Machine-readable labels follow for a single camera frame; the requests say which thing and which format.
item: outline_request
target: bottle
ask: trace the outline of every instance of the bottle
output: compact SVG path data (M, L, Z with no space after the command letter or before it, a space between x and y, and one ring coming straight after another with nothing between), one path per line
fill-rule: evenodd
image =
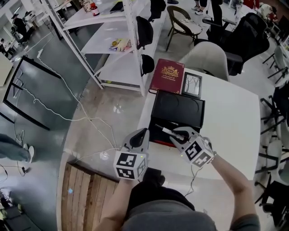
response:
M90 4L90 9L91 9L93 16L99 15L98 7L96 6L94 2Z

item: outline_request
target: gold emblem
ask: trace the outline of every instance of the gold emblem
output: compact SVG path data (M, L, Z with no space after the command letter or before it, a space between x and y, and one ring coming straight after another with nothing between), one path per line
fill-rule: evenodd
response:
M162 74L167 74L167 75L173 76L173 77L178 77L179 76L179 73L178 73L177 69L175 69L172 66L164 67L162 69Z

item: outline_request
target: chair cushion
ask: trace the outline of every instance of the chair cushion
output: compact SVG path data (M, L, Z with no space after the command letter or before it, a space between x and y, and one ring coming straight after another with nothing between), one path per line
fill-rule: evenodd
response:
M192 34L198 35L203 31L203 28L199 24L197 24L194 21L189 20L187 18L180 20L180 22L182 24L184 24L185 26L187 26L190 29L190 31L192 32ZM174 23L173 26L176 30L185 33L185 31L176 23Z

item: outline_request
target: person's leg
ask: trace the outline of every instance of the person's leg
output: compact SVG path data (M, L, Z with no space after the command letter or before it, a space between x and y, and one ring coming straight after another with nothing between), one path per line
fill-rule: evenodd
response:
M9 136L0 134L0 158L7 157L10 160L14 161L31 162L32 155L30 154L30 152L30 150L25 150Z
M192 10L197 10L199 11L200 10L200 2L199 1L195 1L196 5L195 7L192 7Z
M204 9L207 7L207 0L200 0L200 10L196 12L197 15L203 15Z

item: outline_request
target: picture frame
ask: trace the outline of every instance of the picture frame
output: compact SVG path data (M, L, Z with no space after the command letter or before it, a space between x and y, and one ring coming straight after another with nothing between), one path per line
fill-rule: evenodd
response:
M184 73L182 94L200 99L202 89L202 77L193 73Z

